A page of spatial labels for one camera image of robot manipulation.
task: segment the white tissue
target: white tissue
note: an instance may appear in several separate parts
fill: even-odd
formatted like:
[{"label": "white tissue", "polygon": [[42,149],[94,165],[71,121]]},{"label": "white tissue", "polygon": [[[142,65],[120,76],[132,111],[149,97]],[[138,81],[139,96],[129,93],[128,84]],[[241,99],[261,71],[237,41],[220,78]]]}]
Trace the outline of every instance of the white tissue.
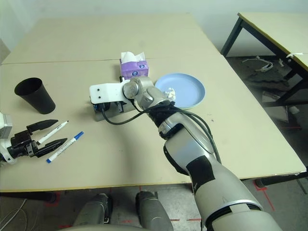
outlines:
[{"label": "white tissue", "polygon": [[139,61],[145,61],[145,55],[144,52],[134,55],[134,53],[128,51],[128,52],[121,52],[121,62],[122,64],[128,63],[128,62],[139,62]]},{"label": "white tissue", "polygon": [[175,90],[173,88],[168,88],[169,91],[165,91],[164,95],[170,100],[175,101]]}]

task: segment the white wall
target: white wall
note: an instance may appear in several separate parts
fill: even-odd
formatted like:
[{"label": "white wall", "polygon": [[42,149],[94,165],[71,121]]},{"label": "white wall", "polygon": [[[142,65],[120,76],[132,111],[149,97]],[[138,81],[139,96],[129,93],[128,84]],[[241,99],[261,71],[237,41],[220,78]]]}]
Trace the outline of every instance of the white wall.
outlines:
[{"label": "white wall", "polygon": [[[190,12],[220,50],[236,22],[237,12],[308,12],[308,0],[24,0],[23,9],[29,21],[76,15]],[[230,55],[256,54],[271,53],[242,31]]]},{"label": "white wall", "polygon": [[12,50],[34,24],[22,0],[0,0],[0,39]]}]

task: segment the metal table frame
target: metal table frame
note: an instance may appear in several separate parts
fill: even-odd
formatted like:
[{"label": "metal table frame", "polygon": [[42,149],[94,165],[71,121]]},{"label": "metal table frame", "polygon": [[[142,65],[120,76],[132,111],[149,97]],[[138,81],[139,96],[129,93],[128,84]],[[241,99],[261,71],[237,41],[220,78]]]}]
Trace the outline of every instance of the metal table frame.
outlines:
[{"label": "metal table frame", "polygon": [[262,35],[258,30],[249,25],[245,20],[241,17],[238,18],[237,22],[233,30],[231,31],[226,43],[221,49],[221,54],[226,57],[238,35],[240,34],[242,28],[247,30],[250,34],[252,34],[256,39],[262,42],[267,48],[269,48],[274,54],[276,54],[280,59],[282,59],[288,66],[292,68],[292,70],[285,76],[286,79],[292,78],[295,74],[299,74],[302,77],[302,80],[299,81],[294,87],[292,87],[288,92],[286,92],[282,97],[280,97],[275,102],[266,102],[262,103],[263,107],[275,107],[275,106],[286,106],[286,105],[297,105],[297,104],[308,104],[308,101],[286,101],[300,89],[308,88],[308,71],[303,68],[299,63],[294,61],[292,58],[286,58],[288,53],[282,51],[279,47],[277,47],[272,41],[270,41],[267,37]]}]

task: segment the blue cap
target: blue cap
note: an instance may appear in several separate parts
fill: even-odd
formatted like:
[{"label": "blue cap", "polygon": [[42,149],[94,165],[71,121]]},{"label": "blue cap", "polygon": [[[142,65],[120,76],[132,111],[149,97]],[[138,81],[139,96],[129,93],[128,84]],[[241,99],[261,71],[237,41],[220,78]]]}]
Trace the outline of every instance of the blue cap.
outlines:
[{"label": "blue cap", "polygon": [[76,136],[74,136],[74,138],[75,138],[76,140],[78,140],[79,137],[82,136],[82,135],[83,135],[83,131],[81,131],[81,132],[78,133]]}]

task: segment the table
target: table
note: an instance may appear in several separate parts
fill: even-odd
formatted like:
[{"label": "table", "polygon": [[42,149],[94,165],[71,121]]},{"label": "table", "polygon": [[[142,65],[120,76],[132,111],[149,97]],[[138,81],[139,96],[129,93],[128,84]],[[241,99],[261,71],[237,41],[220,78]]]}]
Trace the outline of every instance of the table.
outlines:
[{"label": "table", "polygon": [[[262,105],[269,107],[307,104],[307,100],[291,101],[288,99],[300,89],[308,88],[308,14],[238,13],[238,16],[239,18],[220,53],[227,56],[242,28],[246,29],[292,68],[285,79],[290,79],[295,74],[299,74],[303,78],[277,101]],[[297,52],[304,54],[286,57]]]},{"label": "table", "polygon": [[190,14],[41,19],[3,63],[118,60],[123,51],[177,57],[208,47],[214,46]]},{"label": "table", "polygon": [[[239,178],[305,171],[294,150],[225,58],[206,36],[200,35],[198,40],[205,42],[194,55],[148,59],[150,78],[155,82],[164,74],[182,72],[203,82],[207,95],[191,111],[209,123],[223,165]],[[119,60],[13,63],[0,67],[0,110],[12,115],[11,135],[44,119],[69,120],[51,140],[71,138],[80,131],[85,134],[51,164],[46,163],[45,157],[24,156],[13,166],[1,167],[1,192],[190,182],[165,158],[164,140],[146,115],[122,126],[95,122],[89,86],[118,82]],[[41,115],[14,95],[16,84],[28,77],[43,80],[56,104],[52,113]],[[129,112],[112,119],[122,121],[134,114]],[[35,132],[33,139],[46,132]]]}]

